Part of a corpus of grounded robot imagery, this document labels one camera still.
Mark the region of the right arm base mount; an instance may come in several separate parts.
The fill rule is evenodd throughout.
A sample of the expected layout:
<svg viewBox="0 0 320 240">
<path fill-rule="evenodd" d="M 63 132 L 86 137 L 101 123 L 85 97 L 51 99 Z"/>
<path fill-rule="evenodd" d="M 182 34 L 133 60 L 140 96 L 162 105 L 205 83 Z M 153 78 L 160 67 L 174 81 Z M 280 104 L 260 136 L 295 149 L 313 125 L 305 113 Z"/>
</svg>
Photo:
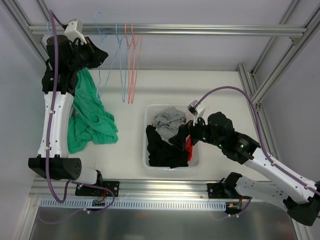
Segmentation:
<svg viewBox="0 0 320 240">
<path fill-rule="evenodd" d="M 236 191 L 237 181 L 242 177 L 240 173 L 231 172 L 219 182 L 206 184 L 209 199 L 240 199 L 241 195 Z"/>
</svg>

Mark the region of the black tank top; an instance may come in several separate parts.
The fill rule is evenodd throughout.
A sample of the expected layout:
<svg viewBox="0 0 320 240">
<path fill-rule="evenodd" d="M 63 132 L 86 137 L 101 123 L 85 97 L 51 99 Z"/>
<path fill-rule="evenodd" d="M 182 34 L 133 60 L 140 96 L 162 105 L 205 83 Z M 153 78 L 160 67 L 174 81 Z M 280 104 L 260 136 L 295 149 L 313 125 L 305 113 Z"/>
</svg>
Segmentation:
<svg viewBox="0 0 320 240">
<path fill-rule="evenodd" d="M 151 167 L 168 167 L 170 169 L 188 167 L 188 152 L 162 140 L 152 125 L 146 127 L 148 163 Z"/>
</svg>

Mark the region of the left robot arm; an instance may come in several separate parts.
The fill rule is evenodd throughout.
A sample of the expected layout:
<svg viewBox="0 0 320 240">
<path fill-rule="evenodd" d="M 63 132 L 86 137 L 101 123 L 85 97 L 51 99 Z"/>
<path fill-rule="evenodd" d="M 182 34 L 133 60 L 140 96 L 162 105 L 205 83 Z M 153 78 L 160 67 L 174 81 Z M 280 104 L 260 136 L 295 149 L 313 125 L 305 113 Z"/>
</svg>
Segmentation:
<svg viewBox="0 0 320 240">
<path fill-rule="evenodd" d="M 79 81 L 77 74 L 85 68 L 97 68 L 108 57 L 89 37 L 84 40 L 58 35 L 55 51 L 54 38 L 47 39 L 49 58 L 41 80 L 45 105 L 43 133 L 37 156 L 28 159 L 28 167 L 44 179 L 87 184 L 87 191 L 98 196 L 104 190 L 100 173 L 84 167 L 79 158 L 69 157 L 67 145 L 69 117 Z"/>
</svg>

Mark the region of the green tank top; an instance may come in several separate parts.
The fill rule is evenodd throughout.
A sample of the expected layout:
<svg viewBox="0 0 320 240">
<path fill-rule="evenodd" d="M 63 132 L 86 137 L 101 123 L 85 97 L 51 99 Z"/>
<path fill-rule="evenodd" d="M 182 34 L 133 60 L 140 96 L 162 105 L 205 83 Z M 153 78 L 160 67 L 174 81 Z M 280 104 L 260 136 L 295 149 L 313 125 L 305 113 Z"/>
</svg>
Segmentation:
<svg viewBox="0 0 320 240">
<path fill-rule="evenodd" d="M 88 68 L 77 73 L 73 108 L 67 131 L 67 148 L 70 154 L 83 151 L 89 142 L 96 145 L 118 142 L 115 117 L 107 112 L 97 97 L 97 88 Z"/>
</svg>

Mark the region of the grey tank top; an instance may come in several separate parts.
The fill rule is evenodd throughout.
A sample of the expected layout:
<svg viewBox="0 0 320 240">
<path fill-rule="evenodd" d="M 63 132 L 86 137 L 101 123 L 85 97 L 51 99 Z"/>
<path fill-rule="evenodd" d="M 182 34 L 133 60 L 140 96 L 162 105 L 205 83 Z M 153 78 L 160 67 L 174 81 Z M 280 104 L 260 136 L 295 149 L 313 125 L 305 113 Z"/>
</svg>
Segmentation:
<svg viewBox="0 0 320 240">
<path fill-rule="evenodd" d="M 186 115 L 183 111 L 171 106 L 157 113 L 152 123 L 160 137 L 168 142 L 178 133 L 179 127 L 186 123 Z"/>
</svg>

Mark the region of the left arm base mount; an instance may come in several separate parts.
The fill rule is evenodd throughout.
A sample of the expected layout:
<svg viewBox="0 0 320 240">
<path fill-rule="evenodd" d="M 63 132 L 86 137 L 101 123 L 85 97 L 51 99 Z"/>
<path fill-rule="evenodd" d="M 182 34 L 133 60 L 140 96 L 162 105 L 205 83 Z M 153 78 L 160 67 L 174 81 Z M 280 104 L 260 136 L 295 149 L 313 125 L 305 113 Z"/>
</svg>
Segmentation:
<svg viewBox="0 0 320 240">
<path fill-rule="evenodd" d="M 78 197 L 101 197 L 104 193 L 107 197 L 113 195 L 117 198 L 119 195 L 120 182 L 115 180 L 104 180 L 102 186 L 77 185 L 75 195 Z"/>
</svg>

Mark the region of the pink hanger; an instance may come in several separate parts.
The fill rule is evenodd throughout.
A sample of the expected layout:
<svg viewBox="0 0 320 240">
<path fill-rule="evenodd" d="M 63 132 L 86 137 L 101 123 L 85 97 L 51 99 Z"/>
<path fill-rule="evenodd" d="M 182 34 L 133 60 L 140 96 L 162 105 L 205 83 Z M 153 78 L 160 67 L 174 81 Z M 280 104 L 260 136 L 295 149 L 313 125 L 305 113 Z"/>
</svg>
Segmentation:
<svg viewBox="0 0 320 240">
<path fill-rule="evenodd" d="M 128 30 L 128 24 L 124 24 L 124 33 L 125 33 L 125 39 L 127 44 L 127 73 L 128 73 L 128 87 L 127 87 L 127 103 L 130 103 L 131 99 L 131 48 L 134 44 L 134 37 L 131 36 L 131 40 L 129 40 L 129 30 Z"/>
<path fill-rule="evenodd" d="M 132 57 L 132 68 L 131 68 L 131 81 L 130 81 L 130 100 L 131 104 L 134 103 L 135 99 L 135 90 L 136 90 L 136 82 L 137 82 L 137 70 L 139 66 L 139 57 L 136 60 L 137 56 L 137 47 L 141 42 L 141 36 L 136 36 L 134 33 L 134 24 L 131 24 L 131 38 L 132 38 L 132 46 L 133 46 L 133 57 Z"/>
</svg>

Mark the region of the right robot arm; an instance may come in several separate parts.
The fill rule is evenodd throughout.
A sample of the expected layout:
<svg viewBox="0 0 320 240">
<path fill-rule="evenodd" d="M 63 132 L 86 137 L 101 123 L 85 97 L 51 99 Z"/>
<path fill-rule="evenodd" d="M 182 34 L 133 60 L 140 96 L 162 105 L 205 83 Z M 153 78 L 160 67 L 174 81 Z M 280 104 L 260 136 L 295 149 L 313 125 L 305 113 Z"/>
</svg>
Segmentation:
<svg viewBox="0 0 320 240">
<path fill-rule="evenodd" d="M 222 112 L 211 114 L 207 121 L 198 118 L 179 127 L 169 142 L 184 150 L 187 139 L 194 146 L 203 142 L 218 147 L 228 159 L 266 177 L 268 182 L 252 180 L 231 172 L 223 182 L 228 198 L 255 198 L 284 210 L 293 220 L 312 226 L 320 217 L 320 184 L 309 180 L 272 157 L 248 135 L 235 131 Z"/>
</svg>

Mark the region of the red tank top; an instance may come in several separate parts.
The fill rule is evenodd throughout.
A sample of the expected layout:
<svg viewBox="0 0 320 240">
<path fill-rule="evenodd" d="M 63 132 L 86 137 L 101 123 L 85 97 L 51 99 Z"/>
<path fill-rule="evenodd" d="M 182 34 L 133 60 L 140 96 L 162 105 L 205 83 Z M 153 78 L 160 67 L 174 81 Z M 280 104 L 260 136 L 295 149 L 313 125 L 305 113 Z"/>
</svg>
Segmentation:
<svg viewBox="0 0 320 240">
<path fill-rule="evenodd" d="M 192 156 L 193 156 L 193 146 L 192 146 L 192 139 L 191 139 L 191 137 L 189 137 L 189 138 L 186 140 L 185 150 L 188 152 L 187 160 L 188 160 L 188 161 L 191 161 Z"/>
</svg>

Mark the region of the light blue hanger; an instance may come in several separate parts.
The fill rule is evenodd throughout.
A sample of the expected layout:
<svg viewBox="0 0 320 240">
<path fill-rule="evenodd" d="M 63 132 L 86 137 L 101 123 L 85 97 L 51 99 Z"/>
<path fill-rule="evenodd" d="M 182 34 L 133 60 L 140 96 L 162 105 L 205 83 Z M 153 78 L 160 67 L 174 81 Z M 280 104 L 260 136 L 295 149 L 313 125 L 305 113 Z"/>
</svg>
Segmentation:
<svg viewBox="0 0 320 240">
<path fill-rule="evenodd" d="M 102 15 L 103 13 L 100 12 L 100 11 L 97 11 L 95 14 L 94 14 L 94 25 L 96 27 L 96 29 L 98 30 L 98 33 L 99 33 L 99 38 L 100 38 L 100 48 L 103 49 L 104 47 L 104 43 L 108 37 L 108 34 L 105 34 L 103 35 L 103 31 L 102 31 L 102 27 L 99 27 L 98 25 L 98 21 L 97 21 L 97 17 L 98 15 Z M 125 93 L 125 90 L 126 90 L 126 83 L 127 83 L 127 70 L 126 68 L 124 69 L 124 76 L 123 76 L 123 64 L 122 64 L 122 42 L 124 40 L 124 36 L 121 36 L 119 35 L 119 31 L 118 31 L 118 23 L 115 24 L 115 37 L 116 37 L 116 40 L 117 40 L 117 49 L 114 53 L 114 56 L 112 57 L 112 60 L 111 62 L 106 65 L 106 61 L 103 62 L 103 65 L 99 66 L 98 67 L 98 77 L 99 77 L 99 80 L 98 80 L 98 84 L 96 86 L 96 96 L 99 100 L 101 100 L 101 97 L 103 96 L 103 94 L 105 93 L 105 91 L 107 90 L 107 84 L 109 82 L 109 79 L 110 79 L 110 75 L 111 75 L 111 71 L 113 70 L 114 68 L 114 63 L 115 63 L 115 60 L 118 58 L 119 60 L 119 71 L 120 71 L 120 83 L 121 83 L 121 100 L 122 102 L 124 103 L 125 100 L 126 100 L 126 93 Z M 104 83 L 103 83 L 103 80 L 102 80 L 102 77 L 101 77 L 101 67 L 108 67 L 108 74 L 107 74 L 107 77 L 106 79 L 104 80 Z"/>
<path fill-rule="evenodd" d="M 125 64 L 123 63 L 123 51 L 122 42 L 124 36 L 120 36 L 118 23 L 115 25 L 115 33 L 118 42 L 118 48 L 116 54 L 118 54 L 119 59 L 119 72 L 120 72 L 120 83 L 121 83 L 121 100 L 124 103 L 126 101 L 126 83 L 127 83 L 127 70 L 125 69 Z"/>
<path fill-rule="evenodd" d="M 50 21 L 48 21 L 46 23 L 46 29 L 47 29 L 47 33 L 50 36 L 56 36 L 57 35 L 57 30 L 55 29 L 55 25 L 52 25 L 52 23 Z"/>
</svg>

